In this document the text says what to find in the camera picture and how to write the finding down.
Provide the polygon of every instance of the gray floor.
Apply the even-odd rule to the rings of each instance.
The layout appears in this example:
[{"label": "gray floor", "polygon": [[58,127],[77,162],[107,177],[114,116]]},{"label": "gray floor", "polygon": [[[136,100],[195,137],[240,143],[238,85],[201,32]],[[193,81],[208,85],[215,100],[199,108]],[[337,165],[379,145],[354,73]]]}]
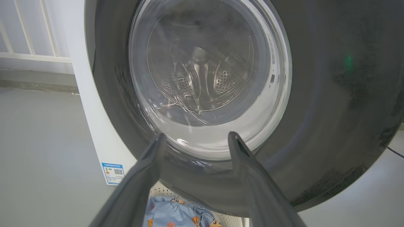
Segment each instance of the gray floor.
[{"label": "gray floor", "polygon": [[[390,145],[404,153],[404,132]],[[309,227],[404,226],[404,159],[386,151],[358,181],[300,213]],[[114,186],[79,95],[0,88],[0,226],[87,226]]]}]

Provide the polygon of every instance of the front-loading washing machine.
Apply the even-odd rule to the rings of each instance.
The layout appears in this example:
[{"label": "front-loading washing machine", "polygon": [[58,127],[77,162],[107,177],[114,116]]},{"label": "front-loading washing machine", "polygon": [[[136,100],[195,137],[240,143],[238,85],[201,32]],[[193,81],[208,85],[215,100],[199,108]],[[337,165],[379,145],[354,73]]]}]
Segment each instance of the front-loading washing machine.
[{"label": "front-loading washing machine", "polygon": [[61,9],[108,184],[163,132],[165,186],[248,216],[227,144],[235,131],[304,210],[358,179],[403,117],[398,0],[74,0]]}]

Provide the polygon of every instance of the blue cloth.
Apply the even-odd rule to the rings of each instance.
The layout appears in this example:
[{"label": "blue cloth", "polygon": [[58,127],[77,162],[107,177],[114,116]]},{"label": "blue cloth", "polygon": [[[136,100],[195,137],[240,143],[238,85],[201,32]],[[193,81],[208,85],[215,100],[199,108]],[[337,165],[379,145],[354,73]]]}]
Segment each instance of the blue cloth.
[{"label": "blue cloth", "polygon": [[155,196],[147,202],[143,227],[222,227],[203,206],[177,198]]}]

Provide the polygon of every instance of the white railing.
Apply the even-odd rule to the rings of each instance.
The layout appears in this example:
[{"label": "white railing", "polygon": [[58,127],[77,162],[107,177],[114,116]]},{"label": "white railing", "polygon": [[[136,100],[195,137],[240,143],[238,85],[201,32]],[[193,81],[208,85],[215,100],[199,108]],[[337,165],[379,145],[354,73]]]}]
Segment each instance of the white railing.
[{"label": "white railing", "polygon": [[50,41],[50,46],[52,47],[53,56],[48,55],[37,55],[35,54],[34,46],[32,44],[29,32],[27,31],[27,26],[25,25],[24,18],[20,13],[19,0],[14,0],[15,9],[17,10],[18,18],[25,36],[25,40],[28,45],[29,54],[14,53],[13,47],[11,46],[10,40],[8,38],[6,29],[4,28],[3,21],[0,19],[0,33],[3,37],[4,43],[7,48],[7,52],[0,52],[0,58],[12,58],[12,59],[24,59],[24,60],[34,60],[34,61],[49,61],[49,62],[60,62],[60,63],[72,63],[71,59],[68,57],[60,57],[56,44],[55,38],[53,36],[52,27],[49,21],[48,11],[46,10],[45,0],[39,0],[42,10],[43,19],[46,26],[46,31],[48,33],[48,38]]}]

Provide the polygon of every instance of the black cable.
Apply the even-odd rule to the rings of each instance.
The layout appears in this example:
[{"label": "black cable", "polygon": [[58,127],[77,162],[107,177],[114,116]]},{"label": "black cable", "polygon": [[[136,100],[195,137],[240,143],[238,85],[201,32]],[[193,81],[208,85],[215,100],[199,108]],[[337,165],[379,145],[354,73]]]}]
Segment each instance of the black cable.
[{"label": "black cable", "polygon": [[396,155],[398,155],[398,156],[404,158],[404,156],[403,156],[402,154],[396,152],[395,150],[391,149],[390,147],[387,147],[387,149],[389,149],[390,151],[394,152]]}]

